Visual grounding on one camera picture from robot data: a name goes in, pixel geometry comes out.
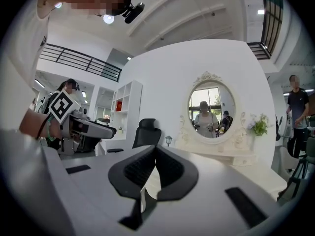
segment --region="ceiling light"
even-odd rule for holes
[[[107,24],[112,24],[115,20],[114,16],[104,15],[103,20]]]
[[[59,3],[57,3],[57,4],[55,4],[55,8],[61,8],[61,6],[63,5],[63,3],[62,2],[59,2]]]
[[[39,82],[38,80],[35,80],[35,82],[36,82],[37,84],[39,84],[42,88],[45,88],[45,87],[43,86],[43,84],[42,84],[41,82]]]

